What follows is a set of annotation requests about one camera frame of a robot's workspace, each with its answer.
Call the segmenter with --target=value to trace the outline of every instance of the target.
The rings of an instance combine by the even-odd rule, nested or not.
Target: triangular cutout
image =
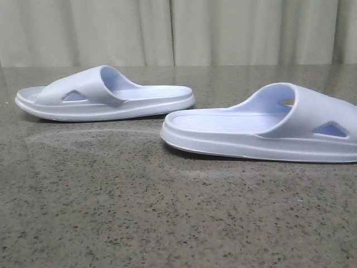
[[[295,103],[295,99],[283,99],[279,102],[281,105],[293,106]]]
[[[64,102],[84,101],[85,99],[87,99],[86,96],[77,90],[72,90],[63,97]]]
[[[345,130],[336,122],[328,122],[313,131],[314,133],[324,134],[336,137],[346,137]]]

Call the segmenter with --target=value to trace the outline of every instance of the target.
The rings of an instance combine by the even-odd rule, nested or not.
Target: curtain
[[[357,63],[357,0],[0,0],[2,66]]]

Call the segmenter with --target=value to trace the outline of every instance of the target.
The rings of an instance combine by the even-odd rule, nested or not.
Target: white slide sandal
[[[191,88],[138,85],[110,66],[98,66],[46,87],[19,90],[16,104],[56,121],[106,121],[165,114],[191,107]]]
[[[298,85],[274,83],[230,108],[170,113],[161,137],[177,149],[198,154],[355,162],[357,107]]]

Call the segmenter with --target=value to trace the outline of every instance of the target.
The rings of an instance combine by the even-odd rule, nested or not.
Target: curtain fold
[[[357,0],[0,0],[2,66],[357,64]]]

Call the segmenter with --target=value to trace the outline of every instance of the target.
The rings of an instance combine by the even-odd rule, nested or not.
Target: granite countertop
[[[357,266],[356,164],[195,155],[163,143],[164,116],[60,123],[13,101],[84,69],[0,71],[0,267]],[[357,104],[357,65],[117,69],[187,85],[195,108],[273,82]]]

